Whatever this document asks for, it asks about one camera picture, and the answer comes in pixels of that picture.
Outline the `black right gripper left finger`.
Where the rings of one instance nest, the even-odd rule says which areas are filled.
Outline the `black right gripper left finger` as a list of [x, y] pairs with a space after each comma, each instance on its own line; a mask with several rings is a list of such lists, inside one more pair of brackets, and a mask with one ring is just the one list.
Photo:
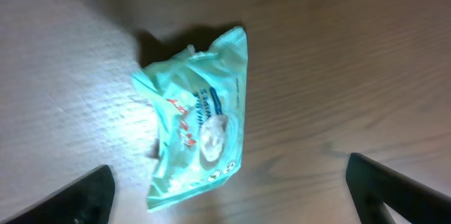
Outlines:
[[110, 167], [101, 165], [4, 223], [107, 224], [115, 191]]

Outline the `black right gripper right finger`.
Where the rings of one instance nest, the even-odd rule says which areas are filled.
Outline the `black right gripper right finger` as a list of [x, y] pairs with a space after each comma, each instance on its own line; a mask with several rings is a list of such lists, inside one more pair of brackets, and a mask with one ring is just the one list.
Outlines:
[[362, 154], [350, 154], [345, 179], [362, 223], [449, 223], [450, 197]]

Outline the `light teal snack packet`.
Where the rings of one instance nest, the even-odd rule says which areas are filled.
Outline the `light teal snack packet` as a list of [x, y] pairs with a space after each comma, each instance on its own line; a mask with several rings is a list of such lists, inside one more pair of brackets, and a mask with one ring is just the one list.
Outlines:
[[242, 163], [247, 34], [234, 27], [206, 51], [188, 45], [132, 77], [156, 114], [158, 160], [147, 195], [150, 212], [209, 192]]

